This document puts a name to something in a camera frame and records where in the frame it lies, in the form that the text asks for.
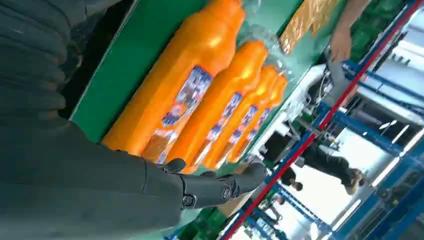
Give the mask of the person's hand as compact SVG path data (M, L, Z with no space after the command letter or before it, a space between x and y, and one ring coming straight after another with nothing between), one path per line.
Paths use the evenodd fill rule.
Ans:
M351 55L352 37L350 28L337 28L330 40L330 59L333 62L348 60Z

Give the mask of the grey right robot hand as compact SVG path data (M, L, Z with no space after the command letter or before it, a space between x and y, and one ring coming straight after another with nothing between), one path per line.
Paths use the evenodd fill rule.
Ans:
M0 3L0 237L125 240L177 225L185 209L255 190L265 166L217 177L179 174L90 141L58 110L71 28L113 0Z

